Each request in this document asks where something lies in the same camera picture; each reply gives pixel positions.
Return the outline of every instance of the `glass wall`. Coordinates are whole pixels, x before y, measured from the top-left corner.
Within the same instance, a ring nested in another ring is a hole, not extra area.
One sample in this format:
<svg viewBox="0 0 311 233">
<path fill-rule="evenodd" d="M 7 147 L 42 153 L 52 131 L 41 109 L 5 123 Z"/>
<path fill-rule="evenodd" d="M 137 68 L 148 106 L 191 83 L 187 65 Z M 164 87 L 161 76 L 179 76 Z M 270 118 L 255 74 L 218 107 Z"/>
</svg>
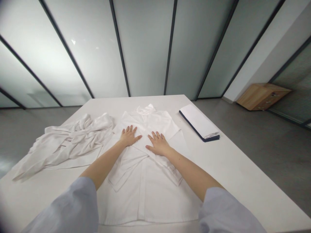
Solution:
<svg viewBox="0 0 311 233">
<path fill-rule="evenodd" d="M 173 5 L 114 1 L 131 96 L 163 95 Z"/>
<path fill-rule="evenodd" d="M 311 44 L 273 81 L 292 90 L 269 110 L 303 124 L 311 119 Z"/>
<path fill-rule="evenodd" d="M 178 0 L 166 95 L 195 99 L 232 0 Z"/>
<path fill-rule="evenodd" d="M 83 105 L 91 98 L 38 0 L 2 0 L 0 34 L 62 105 Z M 22 89 L 19 78 L 15 85 Z"/>
<path fill-rule="evenodd" d="M 239 0 L 199 98 L 221 97 L 279 0 Z"/>
<path fill-rule="evenodd" d="M 127 97 L 109 0 L 46 2 L 94 97 Z"/>
<path fill-rule="evenodd" d="M 218 98 L 278 4 L 2 0 L 0 87 L 26 108 L 83 105 L 92 94 Z M 16 104 L 0 96 L 1 107 Z"/>
</svg>

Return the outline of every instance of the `button placket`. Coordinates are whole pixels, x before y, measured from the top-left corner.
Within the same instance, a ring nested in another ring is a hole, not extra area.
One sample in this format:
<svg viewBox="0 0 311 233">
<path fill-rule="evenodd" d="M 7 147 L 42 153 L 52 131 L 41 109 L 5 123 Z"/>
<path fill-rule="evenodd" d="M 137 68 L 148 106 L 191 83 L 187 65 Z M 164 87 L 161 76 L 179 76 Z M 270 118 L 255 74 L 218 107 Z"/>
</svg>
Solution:
<svg viewBox="0 0 311 233">
<path fill-rule="evenodd" d="M 139 190 L 139 206 L 138 206 L 138 219 L 145 219 L 145 193 L 146 193 L 146 159 L 142 161 L 142 174 L 140 179 Z"/>
</svg>

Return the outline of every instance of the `forearm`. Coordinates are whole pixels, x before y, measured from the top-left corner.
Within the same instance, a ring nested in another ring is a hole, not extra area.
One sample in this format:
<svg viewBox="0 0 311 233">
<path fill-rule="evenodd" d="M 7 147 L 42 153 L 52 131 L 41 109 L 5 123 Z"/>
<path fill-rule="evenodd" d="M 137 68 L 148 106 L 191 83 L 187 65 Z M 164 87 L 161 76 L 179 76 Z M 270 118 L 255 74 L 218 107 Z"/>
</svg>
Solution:
<svg viewBox="0 0 311 233">
<path fill-rule="evenodd" d="M 99 189 L 101 184 L 108 176 L 114 163 L 125 149 L 126 145 L 118 141 L 113 147 L 102 154 L 95 160 L 81 175 L 80 177 L 89 177 L 93 180 L 96 190 Z"/>
<path fill-rule="evenodd" d="M 223 188 L 211 175 L 173 148 L 170 148 L 164 156 L 175 166 L 190 188 L 202 201 L 204 201 L 208 188 Z"/>
</svg>

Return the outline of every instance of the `hand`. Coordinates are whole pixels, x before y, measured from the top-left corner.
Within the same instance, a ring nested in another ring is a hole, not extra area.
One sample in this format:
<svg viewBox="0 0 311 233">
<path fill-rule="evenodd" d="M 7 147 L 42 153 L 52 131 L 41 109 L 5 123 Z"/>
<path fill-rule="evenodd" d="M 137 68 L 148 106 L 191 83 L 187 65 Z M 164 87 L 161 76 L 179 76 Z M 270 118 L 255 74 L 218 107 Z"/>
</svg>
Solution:
<svg viewBox="0 0 311 233">
<path fill-rule="evenodd" d="M 152 136 L 148 135 L 148 138 L 152 142 L 153 147 L 146 146 L 146 148 L 153 153 L 161 156 L 165 156 L 172 148 L 169 146 L 163 134 L 159 134 L 157 131 L 156 134 L 152 131 Z"/>
<path fill-rule="evenodd" d="M 120 142 L 122 142 L 126 147 L 133 145 L 135 142 L 142 138 L 142 135 L 134 137 L 137 127 L 135 127 L 133 130 L 132 129 L 133 126 L 131 125 L 122 130 Z"/>
</svg>

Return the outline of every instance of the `folded white shirt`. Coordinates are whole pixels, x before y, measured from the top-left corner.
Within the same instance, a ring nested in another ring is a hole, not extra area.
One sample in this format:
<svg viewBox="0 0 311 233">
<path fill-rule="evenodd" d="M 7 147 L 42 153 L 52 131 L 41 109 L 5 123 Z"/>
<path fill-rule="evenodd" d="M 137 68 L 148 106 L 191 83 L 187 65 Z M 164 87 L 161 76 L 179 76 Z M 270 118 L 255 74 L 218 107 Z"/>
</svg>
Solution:
<svg viewBox="0 0 311 233">
<path fill-rule="evenodd" d="M 218 128 L 193 104 L 182 107 L 180 111 L 202 138 L 208 139 L 219 135 Z"/>
</svg>

